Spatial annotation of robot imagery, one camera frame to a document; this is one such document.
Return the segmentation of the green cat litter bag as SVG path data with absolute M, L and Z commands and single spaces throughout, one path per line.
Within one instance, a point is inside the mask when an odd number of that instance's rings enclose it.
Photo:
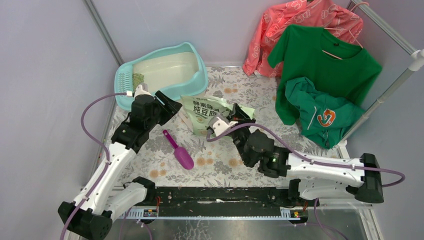
M 229 113 L 234 103 L 228 103 L 224 98 L 213 96 L 182 96 L 181 103 L 180 116 L 195 135 L 205 136 L 210 131 L 218 137 L 230 129 Z M 239 106 L 250 117 L 255 118 L 253 108 Z

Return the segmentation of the purple litter scoop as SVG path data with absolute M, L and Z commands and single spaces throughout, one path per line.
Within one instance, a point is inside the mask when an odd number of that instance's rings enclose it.
M 177 159 L 177 161 L 181 164 L 181 166 L 186 170 L 191 170 L 194 168 L 194 161 L 188 151 L 177 144 L 177 142 L 174 140 L 172 135 L 164 129 L 162 131 L 163 135 L 167 138 L 168 142 L 171 144 L 171 146 L 174 149 L 174 156 Z

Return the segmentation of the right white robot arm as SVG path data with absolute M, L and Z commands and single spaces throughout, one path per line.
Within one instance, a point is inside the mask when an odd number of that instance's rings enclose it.
M 243 164 L 258 167 L 270 178 L 289 180 L 287 201 L 299 206 L 318 198 L 341 198 L 352 195 L 355 200 L 380 204 L 384 202 L 383 184 L 376 157 L 364 153 L 359 158 L 331 158 L 301 153 L 282 141 L 268 128 L 256 123 L 237 104 L 227 117 L 218 113 L 207 127 L 207 141 L 231 137 Z

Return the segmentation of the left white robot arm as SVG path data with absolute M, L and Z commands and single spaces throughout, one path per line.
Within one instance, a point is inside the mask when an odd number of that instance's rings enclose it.
M 95 103 L 108 98 L 96 99 L 85 108 L 80 119 L 84 133 L 104 150 L 104 159 L 97 167 L 88 183 L 71 202 L 62 202 L 58 214 L 64 226 L 60 239 L 67 232 L 75 233 L 87 240 L 103 240 L 110 232 L 118 217 L 132 206 L 144 206 L 155 200 L 155 184 L 142 177 L 134 179 L 121 192 L 110 196 L 118 176 L 133 160 L 147 142 L 150 132 L 156 125 L 163 126 L 182 108 L 182 104 L 172 100 L 160 90 L 154 95 L 137 86 L 135 91 L 110 94 L 132 100 L 131 110 L 118 126 L 111 138 L 110 146 L 91 135 L 85 127 L 85 114 Z

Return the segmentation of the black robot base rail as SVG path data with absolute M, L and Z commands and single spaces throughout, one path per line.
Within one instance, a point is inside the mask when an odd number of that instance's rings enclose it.
M 304 220 L 314 200 L 281 187 L 155 187 L 140 206 L 152 206 L 162 218 Z

